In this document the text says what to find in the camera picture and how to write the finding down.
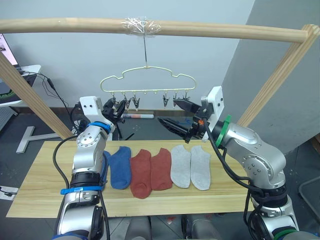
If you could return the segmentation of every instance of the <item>monitor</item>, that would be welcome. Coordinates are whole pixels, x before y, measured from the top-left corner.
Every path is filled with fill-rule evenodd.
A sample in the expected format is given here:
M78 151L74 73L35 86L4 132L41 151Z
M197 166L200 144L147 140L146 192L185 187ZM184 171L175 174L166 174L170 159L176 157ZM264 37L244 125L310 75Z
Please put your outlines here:
M3 53L3 55L9 60L9 62L15 67L19 67L18 62L13 55L9 45L7 44L7 41L3 34L0 33L0 51Z

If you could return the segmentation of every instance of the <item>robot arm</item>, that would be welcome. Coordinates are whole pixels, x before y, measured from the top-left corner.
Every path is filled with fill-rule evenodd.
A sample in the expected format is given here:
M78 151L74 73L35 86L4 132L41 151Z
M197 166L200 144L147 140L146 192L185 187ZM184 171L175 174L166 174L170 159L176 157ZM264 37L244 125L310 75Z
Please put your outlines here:
M110 239L107 211L102 190L106 183L107 158L104 149L108 135L113 133L125 109L121 102L117 113L113 104L102 106L100 98L80 98L84 115L90 120L77 136L70 185L61 190L64 195L57 217L57 240Z
M158 120L169 131L181 136L186 143L189 143L192 137L203 141L210 140L228 175L248 188L248 196L251 196L255 210L248 220L244 216L244 221L252 238L273 240L286 234L286 240L296 239L294 236L297 234L305 234L306 237L300 239L317 238L298 232L292 201L287 195L283 171L286 159L282 152L262 141L259 135L249 128L231 123L228 118L224 122L219 121L224 108L221 86L214 87L207 96L202 97L201 106L185 99L174 101L183 110L194 113L192 127L187 129L169 118ZM237 176L229 168L218 148L224 149L236 159L244 168L247 177Z

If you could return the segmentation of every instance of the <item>wooden rod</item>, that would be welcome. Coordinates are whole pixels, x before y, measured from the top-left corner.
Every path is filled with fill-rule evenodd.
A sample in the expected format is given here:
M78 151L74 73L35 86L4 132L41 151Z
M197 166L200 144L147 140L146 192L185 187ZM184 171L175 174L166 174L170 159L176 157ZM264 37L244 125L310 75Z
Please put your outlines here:
M293 43L289 47L273 74L265 82L249 107L242 114L237 122L239 125L247 127L252 122L320 35L320 28L317 25L307 24L302 30L308 32L306 41L303 43Z
M124 22L115 18L27 18L0 20L0 33L116 33L128 34ZM160 26L155 35L255 39L303 43L307 31L240 24L150 20L145 26Z
M73 135L12 66L2 52L0 53L0 78L62 139Z

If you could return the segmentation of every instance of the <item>wire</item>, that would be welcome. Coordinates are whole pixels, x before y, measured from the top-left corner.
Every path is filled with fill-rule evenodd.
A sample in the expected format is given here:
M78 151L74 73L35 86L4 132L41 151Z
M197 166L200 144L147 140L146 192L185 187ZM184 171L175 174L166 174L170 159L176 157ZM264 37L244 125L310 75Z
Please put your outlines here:
M124 139L124 141L129 140L133 135L135 135L135 133L134 133L134 132L131 132L131 133L129 134L129 136L127 136L127 137Z
M64 172L61 170L61 168L59 167L58 163L57 163L57 159L56 159L56 156L57 156L57 152L58 152L58 149L61 147L62 144L64 144L65 142L67 142L68 140L70 139L74 139L78 137L77 135L74 135L74 136L70 136L70 137L67 137L66 139L63 139L61 142L59 142L59 144L55 147L54 149L54 152L53 152L53 156L52 156L52 161L53 161L53 164L55 166L55 168L57 169L57 171L60 173L61 177L63 178L64 182L65 182L65 188L66 189L69 189L70 188L70 185L69 185L69 181L66 177L66 175L64 174Z
M254 239L254 240L257 240L255 234L254 234L254 229L251 227L251 222L252 222L252 218L254 217L254 215L259 212L262 208L262 203L260 203L252 212L251 214L249 215L249 218L248 218L248 229L249 229L249 233L251 235L251 237Z
M1 188L2 188L2 187L0 186L0 192L3 192L4 195L6 195L6 196L8 196L8 197L11 197L12 195L17 195L16 192L3 191L3 190L1 190Z
M243 211L243 221L244 221L245 225L247 225L247 226L248 226L247 214L248 214L250 196L251 196L251 192L250 192L250 189L248 189L248 192L247 192L246 198L245 198L244 211Z
M244 211L243 211L243 220L244 220L245 224L248 227L248 230L249 230L249 233L250 233L251 237L254 240L256 240L257 238L256 238L256 236L254 234L254 229L251 227L251 222L252 222L253 216L258 211L260 211L260 209L262 208L263 205L262 205L262 203L260 203L258 205L258 207L251 212L251 214L249 215L249 218L247 220L247 213L248 213L248 208L249 208L249 200L250 200L252 192L258 192L262 197L264 196L264 192L260 188L250 185L251 179L249 177L238 176L237 174L235 174L232 171L232 169L228 166L228 164L226 163L226 160L225 160L226 155L227 155L227 149L224 148L223 154L221 155L220 151L218 150L218 147L215 144L214 138L212 137L212 134L210 132L210 128L209 128L207 119L204 117L204 118L202 118L202 120L203 120L203 124L204 124L205 130L206 130L206 132L208 134L208 138L210 140L210 143L211 143L211 145L212 145L212 147L214 149L214 152L216 153L217 157L221 161L224 170L226 171L226 173L229 175L229 177L232 180L234 180L239 185L241 185L241 186L243 186L243 187L248 189L248 192L247 192L247 195L246 195L246 199L245 199L245 207L244 207ZM240 180L248 180L249 181L249 185L245 184L244 182L242 182Z
M205 130L208 134L208 138L209 138L209 141L213 147L213 150L215 152L215 154L217 155L217 157L219 158L220 162L222 163L222 166L224 168L224 170L226 171L226 173L228 174L228 176L234 180L237 184L243 186L244 188L247 188L247 189L250 189L252 192L258 192L262 197L264 196L264 192L258 188L258 187L255 187L255 186L252 186L252 185L248 185L240 180L248 180L250 181L251 179L249 177L246 177L246 176L238 176L236 175L232 169L229 167L229 165L226 163L224 157L221 155L220 151L218 150L216 144L215 144L215 140L214 138L212 137L212 134L210 132L210 128L209 128L209 125L208 125L208 122L207 122L207 118L202 118L203 120L203 124L204 124L204 127L205 127Z
M75 129L76 135L78 135L78 134L79 134L79 126L77 126L77 125L74 123L74 121L72 120L71 113L70 113L69 110L68 110L69 103L66 102L66 101L59 95L59 93L57 92L57 90L55 89L55 87L50 86L50 87L53 89L53 91L54 91L54 92L52 92L52 91L49 90L49 88L48 88L48 86L47 86L46 81L47 81L47 82L50 81L50 78L48 78L46 75L44 75L44 74L42 74L42 73L38 73L38 72L23 71L22 74L24 74L24 73L27 73L28 75L30 75L30 74L35 74L35 75L37 75L37 77L39 77L39 78L42 79L42 87L43 87L46 95L49 96L49 97L52 97L52 98L61 100L61 102L62 102L62 104L63 104L66 112L68 113L68 116L69 116L71 125L72 125L72 126L74 127L74 129Z
M104 159L104 165L103 165L103 170L102 170L102 174L101 174L101 185L105 185L106 182L104 182L104 178L105 178L105 175L106 175L106 172L107 172L107 156L105 155L105 153L102 154L103 156L103 159Z
M70 118L70 121L71 121L71 123L72 123L72 126L73 126L74 129L75 129L76 134L79 135L79 134L81 133L81 131L80 131L80 123L79 123L79 120L81 120L81 118L78 119L78 124L76 124L76 123L74 122L74 119L73 119L73 113L74 113L74 111L75 111L76 109L77 109L77 106L74 105L74 107L73 107L72 110L70 111L69 118Z
M107 209L106 209L104 197L102 196L101 190L99 190L98 193L99 193L101 206L102 206L102 210L103 210L103 215L104 215L104 223L105 223L105 229L106 229L106 240L110 240L109 221L108 221L108 214L107 214Z

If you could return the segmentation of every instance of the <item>tiled floor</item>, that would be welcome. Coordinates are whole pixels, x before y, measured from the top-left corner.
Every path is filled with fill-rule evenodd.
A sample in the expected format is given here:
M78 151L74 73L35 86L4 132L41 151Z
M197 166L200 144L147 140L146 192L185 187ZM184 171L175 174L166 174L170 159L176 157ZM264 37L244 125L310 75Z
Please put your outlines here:
M66 115L59 116L69 125ZM181 123L187 124L184 118ZM0 185L20 187L42 140L30 142L25 153L16 154L19 141L27 126L36 126L34 134L47 134L51 130L34 114L20 114L12 117L7 126L0 132ZM127 119L120 124L124 137L131 132L135 135L131 140L174 140L178 136L163 129L155 119ZM312 212L298 195L298 186L319 176L320 156L307 142L286 155L286 184L292 198L294 210L300 229L312 233L320 232ZM53 235L55 219L49 218L6 218L11 201L0 200L0 240L49 240ZM224 240L250 239L243 223L242 213L226 213L224 215L209 214L215 227ZM111 239L123 240L130 223L130 217L111 218L109 221ZM152 216L152 236L154 240L173 240L182 237L181 216Z

